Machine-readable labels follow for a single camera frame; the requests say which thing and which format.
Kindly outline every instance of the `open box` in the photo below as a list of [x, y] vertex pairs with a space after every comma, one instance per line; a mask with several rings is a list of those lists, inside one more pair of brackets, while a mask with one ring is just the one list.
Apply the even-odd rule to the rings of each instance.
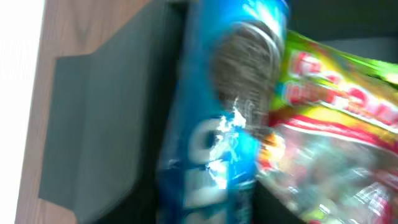
[[[289, 27], [337, 49], [398, 62], [398, 2], [291, 1]], [[39, 197], [80, 223], [154, 223], [155, 167], [178, 73], [185, 1], [152, 1], [91, 55], [60, 58]], [[255, 223], [299, 222], [256, 189]]]

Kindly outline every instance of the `oreo package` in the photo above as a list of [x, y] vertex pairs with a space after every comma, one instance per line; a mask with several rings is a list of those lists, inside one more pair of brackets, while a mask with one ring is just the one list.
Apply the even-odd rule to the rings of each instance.
[[249, 223], [288, 7], [283, 0], [192, 1], [159, 161], [159, 223]]

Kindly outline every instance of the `blue wrapper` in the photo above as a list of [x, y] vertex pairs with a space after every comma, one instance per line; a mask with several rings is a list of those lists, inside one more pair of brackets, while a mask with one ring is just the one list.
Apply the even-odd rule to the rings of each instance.
[[159, 223], [249, 223], [255, 158], [283, 51], [282, 0], [190, 5], [159, 161]]

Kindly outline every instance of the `white surface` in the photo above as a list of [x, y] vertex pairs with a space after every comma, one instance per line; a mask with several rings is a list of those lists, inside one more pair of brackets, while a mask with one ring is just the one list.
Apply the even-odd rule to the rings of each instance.
[[44, 0], [0, 0], [1, 223], [14, 223]]

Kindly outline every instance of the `wooden table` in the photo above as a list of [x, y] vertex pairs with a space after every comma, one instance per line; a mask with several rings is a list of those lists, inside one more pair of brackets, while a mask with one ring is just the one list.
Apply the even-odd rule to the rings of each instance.
[[150, 0], [46, 0], [16, 223], [76, 223], [74, 214], [38, 198], [55, 59], [90, 54]]

